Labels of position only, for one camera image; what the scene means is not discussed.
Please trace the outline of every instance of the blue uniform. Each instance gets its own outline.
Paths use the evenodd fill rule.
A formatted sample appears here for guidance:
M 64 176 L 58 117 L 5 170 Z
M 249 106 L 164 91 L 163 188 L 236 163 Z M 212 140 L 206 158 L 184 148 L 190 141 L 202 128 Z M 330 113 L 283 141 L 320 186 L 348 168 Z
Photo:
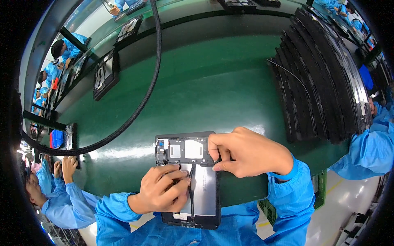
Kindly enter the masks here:
M 100 197 L 82 191 L 73 183 L 55 179 L 56 189 L 46 194 L 48 199 L 41 211 L 57 227 L 82 229 L 96 221 L 95 206 Z
M 87 40 L 87 37 L 77 34 L 77 33 L 71 33 L 76 37 L 82 44 L 84 44 Z M 75 58 L 79 54 L 80 50 L 73 45 L 70 41 L 68 41 L 66 38 L 63 39 L 64 43 L 67 46 L 67 49 L 64 51 L 63 55 L 61 56 L 63 58 L 63 62 L 65 62 L 68 58 Z
M 310 217 L 314 212 L 313 193 L 308 166 L 298 160 L 297 174 L 285 183 L 277 183 L 269 175 L 268 200 L 275 206 L 278 218 L 275 234 L 261 239 L 256 233 L 259 217 L 257 201 L 221 209 L 221 224 L 216 230 L 169 226 L 162 222 L 160 213 L 130 233 L 128 222 L 142 215 L 133 212 L 127 197 L 133 193 L 110 194 L 97 202 L 96 220 L 98 246 L 104 245 L 304 245 Z
M 360 20 L 354 19 L 351 21 L 351 26 L 356 28 L 357 30 L 361 31 L 362 30 L 362 23 Z
M 345 5 L 338 3 L 338 1 L 332 1 L 332 0 L 315 0 L 315 3 L 321 5 L 322 7 L 326 8 L 327 10 L 330 11 L 330 13 L 335 16 L 337 14 L 337 11 L 334 9 L 334 7 L 340 9 L 340 12 L 343 12 L 347 15 L 349 15 Z M 342 15 L 339 15 L 339 17 L 348 25 L 351 26 L 351 22 L 348 17 L 344 17 Z
M 38 185 L 41 187 L 43 194 L 50 194 L 55 189 L 55 182 L 53 180 L 52 173 L 49 171 L 48 162 L 44 159 L 42 161 L 42 167 L 37 171 L 36 176 L 38 178 Z
M 46 99 L 43 98 L 42 96 L 39 97 L 34 104 L 38 105 L 38 106 L 43 106 L 43 102 L 45 102 Z M 34 111 L 34 106 L 32 106 L 32 113 L 34 113 L 35 115 L 38 115 L 38 113 L 41 111 L 41 109 L 36 108 L 36 110 Z
M 131 5 L 133 5 L 137 0 L 115 0 L 115 4 L 116 6 L 121 10 L 121 12 L 123 11 L 123 6 L 125 5 L 125 3 L 130 7 Z
M 56 65 L 49 63 L 45 68 L 44 71 L 46 72 L 46 85 L 45 87 L 50 88 L 52 85 L 52 80 L 56 79 L 59 73 L 59 69 Z
M 394 107 L 388 111 L 374 102 L 377 116 L 361 135 L 353 135 L 349 153 L 337 161 L 331 170 L 339 176 L 360 180 L 389 172 L 394 163 Z

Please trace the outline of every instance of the silver metal plate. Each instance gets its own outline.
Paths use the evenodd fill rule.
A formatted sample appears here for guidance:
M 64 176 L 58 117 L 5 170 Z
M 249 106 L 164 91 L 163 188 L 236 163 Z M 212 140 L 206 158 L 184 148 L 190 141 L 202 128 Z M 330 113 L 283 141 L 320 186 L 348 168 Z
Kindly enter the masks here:
M 179 144 L 170 144 L 170 158 L 180 158 Z
M 190 172 L 192 164 L 182 164 L 181 170 Z M 196 165 L 195 175 L 191 179 L 191 190 L 194 194 L 194 215 L 215 216 L 216 215 L 216 173 L 209 166 Z M 188 201 L 180 213 L 191 215 L 190 195 Z
M 203 157 L 203 144 L 194 140 L 185 141 L 185 158 L 201 159 Z

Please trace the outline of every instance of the finger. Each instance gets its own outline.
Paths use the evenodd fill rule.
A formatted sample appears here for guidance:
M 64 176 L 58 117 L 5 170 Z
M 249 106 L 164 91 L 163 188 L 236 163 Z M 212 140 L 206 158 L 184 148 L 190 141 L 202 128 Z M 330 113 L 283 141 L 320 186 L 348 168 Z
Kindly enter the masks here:
M 68 156 L 63 157 L 63 165 L 64 165 L 64 164 L 67 165 L 68 159 L 69 159 Z
M 230 140 L 230 133 L 213 133 L 208 137 L 208 152 L 214 161 L 219 159 L 218 146 L 224 145 Z
M 172 204 L 173 200 L 180 196 L 181 194 L 186 194 L 190 184 L 190 178 L 184 178 L 180 180 L 176 185 L 173 185 L 169 190 L 160 196 L 162 199 L 162 204 L 168 206 Z
M 185 206 L 187 201 L 188 201 L 188 197 L 186 193 L 181 194 L 180 196 L 178 196 L 175 202 L 166 209 L 166 212 L 172 212 L 172 213 L 179 212 Z
M 176 171 L 179 169 L 179 165 L 168 164 L 164 166 L 156 166 L 149 169 L 145 175 L 146 181 L 157 183 L 163 174 Z
M 231 172 L 233 175 L 238 178 L 243 178 L 244 172 L 239 162 L 237 161 L 221 161 L 217 163 L 213 168 L 214 171 L 226 171 Z
M 234 161 L 237 160 L 237 157 L 235 156 L 234 152 L 231 152 L 231 151 L 230 151 L 230 157 L 231 157 Z
M 76 161 L 76 156 L 70 156 L 69 158 L 71 158 L 70 160 L 70 164 L 74 165 L 75 161 Z
M 222 161 L 229 161 L 230 160 L 230 150 L 223 145 L 219 145 L 217 147 L 219 149 L 219 153 L 221 156 Z
M 164 175 L 159 180 L 159 182 L 157 182 L 157 185 L 155 185 L 155 187 L 157 187 L 158 192 L 160 192 L 161 194 L 165 188 L 167 188 L 170 184 L 174 182 L 174 179 L 185 178 L 187 175 L 187 171 L 176 170 L 174 172 L 170 172 L 169 174 Z

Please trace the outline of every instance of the yellow floor line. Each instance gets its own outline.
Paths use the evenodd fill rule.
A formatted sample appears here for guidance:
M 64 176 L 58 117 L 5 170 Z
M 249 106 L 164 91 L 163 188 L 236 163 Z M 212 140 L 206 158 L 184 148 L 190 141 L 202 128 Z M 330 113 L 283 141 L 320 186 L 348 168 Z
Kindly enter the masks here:
M 269 225 L 269 221 L 265 222 L 265 223 L 262 223 L 262 224 L 258 224 L 257 227 L 263 227 L 263 226 L 266 226 L 266 225 Z
M 340 183 L 342 183 L 343 180 L 344 180 L 344 179 L 341 178 L 341 180 L 338 181 L 338 183 L 336 183 L 334 186 L 332 186 L 332 187 L 326 192 L 326 194 L 329 194 L 335 187 L 337 187 Z

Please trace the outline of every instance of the worker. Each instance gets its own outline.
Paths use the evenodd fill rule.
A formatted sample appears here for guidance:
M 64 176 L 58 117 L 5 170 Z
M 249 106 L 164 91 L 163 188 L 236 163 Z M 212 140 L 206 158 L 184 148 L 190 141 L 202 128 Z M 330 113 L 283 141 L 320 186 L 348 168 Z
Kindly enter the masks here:
M 53 193 L 43 194 L 37 176 L 29 169 L 24 172 L 25 189 L 32 204 L 41 208 L 45 216 L 57 227 L 64 229 L 82 229 L 96 221 L 94 213 L 98 196 L 82 191 L 73 181 L 72 175 L 78 161 L 75 156 L 63 158 L 54 164 L 56 188 Z M 60 177 L 63 171 L 64 181 Z
M 208 141 L 212 158 L 217 161 L 219 152 L 222 158 L 214 171 L 231 172 L 238 178 L 268 174 L 268 200 L 278 214 L 272 236 L 262 240 L 256 234 L 257 201 L 223 207 L 216 230 L 163 223 L 157 212 L 179 212 L 190 184 L 188 174 L 178 170 L 178 165 L 164 165 L 146 173 L 140 193 L 110 194 L 97 202 L 97 245 L 304 245 L 315 201 L 308 166 L 283 145 L 243 127 L 211 134 Z M 173 179 L 180 181 L 172 185 Z M 131 233 L 128 222 L 152 211 L 156 211 L 155 217 Z
M 112 18 L 116 18 L 120 12 L 123 11 L 123 6 L 125 3 L 129 6 L 133 5 L 137 0 L 115 0 L 114 7 L 110 9 L 110 14 Z
M 353 135 L 349 152 L 330 170 L 339 176 L 360 180 L 389 172 L 394 162 L 394 107 L 387 110 L 369 99 L 373 124 L 360 135 Z
M 339 15 L 348 26 L 351 25 L 348 15 L 354 14 L 355 10 L 350 4 L 344 5 L 332 0 L 316 0 L 315 3 L 325 8 L 332 16 Z
M 41 97 L 41 93 L 40 93 L 40 90 L 38 89 L 38 90 L 35 91 L 35 95 L 33 97 L 33 103 L 35 104 L 37 99 L 39 99 L 40 97 Z
M 31 170 L 37 176 L 39 180 L 39 186 L 43 194 L 50 194 L 54 191 L 56 185 L 54 181 L 54 176 L 49 171 L 50 158 L 48 155 L 44 156 L 41 163 L 36 163 L 32 165 Z
M 59 68 L 62 67 L 61 65 L 63 63 L 60 63 L 59 65 L 53 65 L 52 63 L 49 63 L 44 70 L 42 70 L 38 76 L 38 83 L 42 84 L 45 82 L 43 87 L 51 88 L 51 85 L 55 82 L 56 77 L 58 76 L 59 73 Z
M 87 40 L 87 37 L 77 34 L 71 33 L 74 37 L 76 37 L 82 44 L 84 44 Z M 66 69 L 69 68 L 70 62 L 72 58 L 78 56 L 80 50 L 73 45 L 66 38 L 59 39 L 55 43 L 53 43 L 52 48 L 50 50 L 54 59 L 59 58 L 60 56 L 63 58 L 63 63 L 66 66 Z

